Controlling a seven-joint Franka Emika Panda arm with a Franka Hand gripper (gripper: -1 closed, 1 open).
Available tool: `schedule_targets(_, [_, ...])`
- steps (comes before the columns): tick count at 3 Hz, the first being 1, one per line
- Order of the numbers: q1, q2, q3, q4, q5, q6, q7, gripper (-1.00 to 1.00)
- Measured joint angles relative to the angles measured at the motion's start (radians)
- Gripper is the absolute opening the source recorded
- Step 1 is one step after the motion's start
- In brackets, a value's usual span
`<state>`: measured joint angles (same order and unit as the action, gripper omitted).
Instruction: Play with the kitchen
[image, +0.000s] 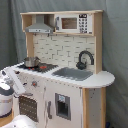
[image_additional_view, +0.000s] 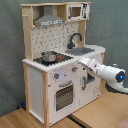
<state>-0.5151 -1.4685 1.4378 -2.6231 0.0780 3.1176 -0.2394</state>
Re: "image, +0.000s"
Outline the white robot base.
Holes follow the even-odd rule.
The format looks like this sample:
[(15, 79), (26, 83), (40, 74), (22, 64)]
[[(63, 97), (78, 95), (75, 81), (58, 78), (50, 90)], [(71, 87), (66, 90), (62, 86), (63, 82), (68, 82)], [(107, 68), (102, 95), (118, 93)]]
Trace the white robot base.
[(0, 128), (37, 128), (33, 120), (26, 115), (16, 116), (10, 123)]

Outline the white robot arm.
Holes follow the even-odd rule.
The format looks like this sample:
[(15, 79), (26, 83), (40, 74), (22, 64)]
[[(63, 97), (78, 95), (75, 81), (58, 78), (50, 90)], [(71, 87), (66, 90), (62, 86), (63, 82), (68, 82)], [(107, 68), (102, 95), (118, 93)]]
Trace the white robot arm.
[(0, 118), (12, 113), (13, 96), (19, 96), (25, 88), (11, 67), (0, 71)]

